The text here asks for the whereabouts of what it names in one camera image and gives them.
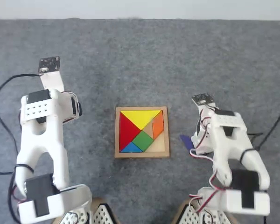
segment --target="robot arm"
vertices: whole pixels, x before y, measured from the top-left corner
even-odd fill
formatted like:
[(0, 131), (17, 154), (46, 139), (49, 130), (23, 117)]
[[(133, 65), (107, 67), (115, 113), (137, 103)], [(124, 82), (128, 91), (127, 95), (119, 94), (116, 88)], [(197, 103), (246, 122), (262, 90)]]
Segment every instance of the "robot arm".
[(34, 169), (43, 153), (49, 153), (54, 163), (53, 174), (36, 177), (27, 167), (16, 168), (16, 185), (26, 197), (26, 201), (19, 204), (19, 214), (24, 224), (59, 217), (77, 208), (89, 211), (91, 203), (91, 192), (87, 186), (68, 187), (63, 124), (79, 118), (82, 109), (77, 96), (64, 91), (59, 63), (59, 57), (41, 59), (39, 71), (45, 90), (30, 93), (21, 99), (22, 136), (17, 164)]
[[(192, 136), (196, 154), (214, 152), (213, 170), (218, 180), (228, 187), (208, 203), (208, 207), (229, 212), (267, 215), (269, 196), (266, 192), (270, 177), (266, 167), (247, 135), (240, 114), (216, 108), (207, 93), (193, 97), (200, 119)], [(247, 170), (230, 169), (228, 160), (238, 160)], [(202, 188), (199, 194), (208, 198), (212, 189)]]

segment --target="black cable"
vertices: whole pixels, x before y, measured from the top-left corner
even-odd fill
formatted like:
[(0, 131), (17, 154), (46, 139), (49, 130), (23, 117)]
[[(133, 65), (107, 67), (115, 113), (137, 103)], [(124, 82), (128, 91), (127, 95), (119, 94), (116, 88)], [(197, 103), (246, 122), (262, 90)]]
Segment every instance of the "black cable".
[[(8, 80), (6, 80), (1, 86), (0, 86), (0, 91), (3, 89), (3, 87), (9, 83), (11, 80), (13, 80), (14, 78), (18, 78), (18, 77), (39, 77), (39, 75), (37, 74), (19, 74), (19, 75), (15, 75), (15, 76), (11, 76)], [(14, 149), (16, 154), (19, 153), (18, 151), (18, 147), (17, 147), (17, 143), (15, 140), (14, 135), (12, 134), (11, 130), (7, 127), (7, 125), (4, 123), (4, 121), (2, 120), (1, 116), (0, 116), (0, 123), (1, 125), (4, 127), (4, 129), (7, 131), (7, 133), (9, 134), (10, 138), (12, 139), (13, 143), (14, 143)], [(10, 175), (12, 174), (12, 172), (0, 172), (0, 175)]]
[(13, 172), (0, 172), (0, 175), (11, 175)]
[(260, 142), (260, 144), (256, 147), (256, 150), (259, 151), (260, 148), (263, 146), (263, 144), (266, 142), (266, 140), (268, 139), (268, 137), (270, 137), (271, 133), (273, 132), (273, 130), (276, 128), (276, 126), (278, 125), (280, 121), (280, 115), (277, 118), (277, 120), (275, 121), (274, 125), (271, 127), (271, 129), (269, 130), (269, 132), (266, 134), (266, 136), (263, 138), (263, 140)]
[(209, 213), (206, 209), (204, 209), (204, 211), (206, 211), (210, 215), (210, 217), (211, 217), (211, 224), (213, 224), (213, 216), (212, 216), (212, 214)]
[(250, 139), (250, 141), (251, 141), (252, 144), (254, 143), (254, 140), (255, 140), (257, 137), (259, 137), (259, 136), (261, 136), (261, 135), (263, 135), (263, 134), (264, 134), (263, 132), (259, 132), (259, 133), (247, 133), (247, 135), (252, 136), (252, 138)]
[(250, 136), (261, 136), (263, 135), (264, 133), (263, 132), (259, 132), (259, 133), (247, 133), (247, 135), (250, 135)]
[[(0, 91), (3, 89), (3, 87), (9, 83), (11, 80), (15, 79), (15, 78), (18, 78), (18, 77), (39, 77), (39, 75), (36, 75), (36, 74), (20, 74), (20, 75), (15, 75), (15, 76), (11, 76), (8, 80), (6, 80), (1, 86), (0, 86)], [(4, 127), (4, 129), (6, 130), (6, 132), (9, 134), (9, 136), (11, 137), (11, 139), (13, 140), (13, 143), (14, 143), (14, 149), (15, 149), (15, 152), (16, 154), (19, 153), (18, 151), (18, 147), (17, 147), (17, 143), (16, 143), (16, 140), (15, 140), (15, 137), (14, 135), (12, 134), (11, 130), (8, 128), (8, 126), (4, 123), (4, 121), (2, 120), (1, 116), (0, 116), (0, 123), (1, 125)], [(7, 204), (8, 204), (8, 209), (9, 209), (9, 212), (13, 218), (13, 220), (18, 223), (18, 224), (21, 224), (21, 222), (19, 221), (19, 219), (17, 218), (15, 212), (14, 212), (14, 209), (13, 209), (13, 204), (12, 204), (12, 192), (13, 192), (13, 186), (14, 186), (14, 178), (15, 178), (15, 170), (16, 170), (16, 167), (17, 166), (23, 166), (23, 164), (18, 164), (14, 167), (14, 171), (12, 172), (12, 176), (10, 178), (10, 183), (9, 183), (9, 187), (8, 187), (8, 193), (7, 193)], [(0, 172), (0, 175), (9, 175), (11, 172)]]

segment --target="electrical wire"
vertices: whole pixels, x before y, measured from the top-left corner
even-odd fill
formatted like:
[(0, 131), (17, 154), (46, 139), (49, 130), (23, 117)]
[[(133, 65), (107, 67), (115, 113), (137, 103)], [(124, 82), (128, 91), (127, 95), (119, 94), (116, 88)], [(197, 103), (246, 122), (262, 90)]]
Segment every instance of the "electrical wire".
[(205, 136), (206, 136), (206, 133), (207, 133), (207, 126), (208, 126), (208, 124), (204, 127), (204, 128), (205, 128), (205, 132), (204, 132), (204, 134), (203, 134), (203, 136), (202, 136), (200, 142), (199, 142), (199, 143), (197, 144), (197, 146), (195, 147), (195, 149), (197, 149), (197, 148), (201, 145), (201, 143), (203, 142), (203, 140), (204, 140), (204, 138), (205, 138)]
[[(3, 84), (0, 85), (0, 92), (7, 83), (9, 83), (11, 80), (13, 80), (15, 78), (18, 78), (18, 77), (39, 77), (39, 75), (28, 73), (28, 74), (19, 74), (19, 75), (11, 76)], [(18, 151), (18, 147), (17, 147), (17, 144), (16, 144), (15, 137), (12, 134), (11, 130), (8, 128), (8, 126), (5, 124), (5, 122), (2, 120), (1, 116), (0, 116), (0, 123), (3, 126), (3, 128), (6, 130), (6, 132), (10, 136), (10, 138), (12, 139), (12, 141), (14, 143), (14, 150), (15, 150), (15, 153), (17, 155), (19, 153), (19, 151)], [(14, 168), (13, 172), (0, 172), (0, 175), (10, 175), (10, 174), (12, 174), (12, 176), (10, 178), (9, 186), (8, 186), (7, 204), (8, 204), (8, 209), (9, 209), (9, 212), (10, 212), (13, 220), (16, 223), (21, 224), (21, 222), (19, 221), (18, 217), (16, 216), (16, 214), (14, 212), (13, 205), (12, 205), (12, 194), (13, 194), (13, 191), (14, 191), (13, 187), (14, 187), (15, 170), (16, 170), (16, 167)]]
[(215, 196), (215, 194), (218, 192), (219, 190), (214, 190), (214, 192), (208, 197), (208, 199), (206, 199), (205, 202), (197, 210), (195, 210), (195, 212), (199, 213), (208, 204), (208, 202), (210, 202), (213, 196)]
[(274, 125), (271, 127), (271, 129), (269, 130), (269, 132), (266, 134), (266, 136), (263, 138), (263, 140), (260, 142), (260, 144), (256, 147), (257, 151), (260, 151), (260, 148), (263, 146), (263, 144), (267, 141), (268, 137), (270, 137), (270, 135), (272, 134), (273, 130), (276, 128), (276, 126), (278, 125), (278, 123), (280, 122), (280, 115), (277, 118), (277, 120), (275, 121)]
[(194, 158), (199, 158), (199, 159), (207, 159), (207, 160), (209, 160), (209, 161), (211, 161), (211, 162), (214, 162), (214, 160), (212, 159), (212, 158), (210, 158), (210, 157), (208, 157), (208, 156), (206, 156), (206, 155), (196, 155), (196, 154), (194, 154), (193, 152), (195, 151), (195, 149), (191, 149), (190, 151), (189, 151), (189, 153), (190, 153), (190, 155), (192, 156), (192, 157), (194, 157)]
[(214, 171), (213, 175), (209, 178), (210, 186), (215, 190), (226, 190), (226, 188), (220, 188), (212, 183), (212, 181), (216, 178), (217, 170)]
[(196, 197), (193, 197), (191, 198), (191, 200), (189, 201), (189, 207), (191, 208), (191, 204), (194, 200), (197, 200), (197, 199), (202, 199), (202, 196), (196, 196)]
[(210, 215), (210, 218), (211, 218), (211, 223), (210, 224), (213, 224), (213, 215), (209, 212), (209, 211), (207, 211), (206, 209), (204, 209), (204, 211), (206, 211), (209, 215)]
[(17, 185), (15, 184), (15, 185), (13, 186), (12, 197), (13, 197), (16, 201), (18, 201), (19, 203), (25, 202), (25, 201), (26, 201), (26, 198), (24, 198), (24, 199), (19, 199), (19, 198), (17, 198), (17, 197), (14, 195), (14, 192), (15, 192), (16, 188), (17, 188)]
[[(3, 87), (9, 83), (11, 80), (18, 78), (18, 77), (39, 77), (39, 75), (37, 74), (19, 74), (19, 75), (15, 75), (15, 76), (11, 76), (9, 79), (7, 79), (3, 84), (0, 85), (0, 92), (3, 89)], [(2, 120), (2, 117), (0, 116), (0, 123), (3, 126), (3, 128), (6, 130), (6, 132), (8, 133), (8, 135), (10, 136), (10, 138), (12, 139), (13, 143), (14, 143), (14, 150), (16, 155), (18, 155), (19, 151), (18, 151), (18, 147), (16, 144), (16, 140), (14, 135), (12, 134), (11, 130), (8, 128), (8, 126), (5, 124), (5, 122)], [(0, 172), (0, 175), (11, 175), (12, 172)]]

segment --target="puzzle piece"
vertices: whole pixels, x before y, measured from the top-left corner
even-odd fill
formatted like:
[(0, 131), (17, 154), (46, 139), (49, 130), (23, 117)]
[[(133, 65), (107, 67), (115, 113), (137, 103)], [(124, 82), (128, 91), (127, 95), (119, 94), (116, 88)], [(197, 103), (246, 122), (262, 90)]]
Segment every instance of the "puzzle piece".
[(139, 129), (143, 129), (158, 113), (155, 111), (121, 111)]
[(122, 113), (120, 113), (119, 126), (119, 151), (121, 152), (141, 130)]
[(149, 137), (144, 131), (141, 131), (133, 140), (133, 143), (143, 152), (153, 143), (153, 139)]
[(134, 143), (130, 142), (121, 153), (142, 153), (143, 151), (139, 149)]
[(153, 121), (154, 139), (164, 131), (163, 111), (159, 112)]

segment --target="red wire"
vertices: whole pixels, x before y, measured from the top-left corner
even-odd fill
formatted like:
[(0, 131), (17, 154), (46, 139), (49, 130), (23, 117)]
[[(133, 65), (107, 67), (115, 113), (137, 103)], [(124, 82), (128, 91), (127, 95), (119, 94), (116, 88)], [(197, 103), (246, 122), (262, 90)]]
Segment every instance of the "red wire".
[(203, 142), (203, 140), (204, 140), (204, 138), (205, 138), (206, 133), (207, 133), (207, 125), (206, 125), (206, 127), (205, 127), (205, 132), (204, 132), (204, 134), (203, 134), (203, 136), (202, 136), (200, 142), (199, 142), (198, 145), (195, 147), (195, 149), (197, 149), (197, 148), (201, 145), (201, 143)]
[[(217, 174), (217, 171), (215, 172), (214, 176), (211, 178), (210, 182), (212, 183), (212, 181), (216, 178), (216, 174)], [(218, 190), (226, 190), (226, 188), (220, 188), (218, 186), (216, 186), (215, 184), (213, 184)]]
[(206, 120), (206, 119), (210, 119), (211, 117), (204, 117), (201, 121), (201, 126), (203, 126), (203, 122)]
[(218, 192), (218, 190), (215, 190), (210, 196), (209, 198), (200, 206), (200, 208), (196, 211), (197, 213), (200, 212), (202, 209), (204, 209), (204, 207), (207, 205), (208, 202), (210, 202), (210, 200), (213, 198), (213, 196)]
[(15, 184), (14, 186), (13, 186), (13, 191), (12, 191), (12, 193), (11, 193), (11, 195), (13, 196), (13, 198), (15, 199), (15, 200), (17, 200), (18, 202), (24, 202), (24, 201), (26, 201), (25, 199), (19, 199), (19, 198), (17, 198), (15, 195), (14, 195), (14, 191), (15, 191), (15, 189), (17, 188), (17, 185)]

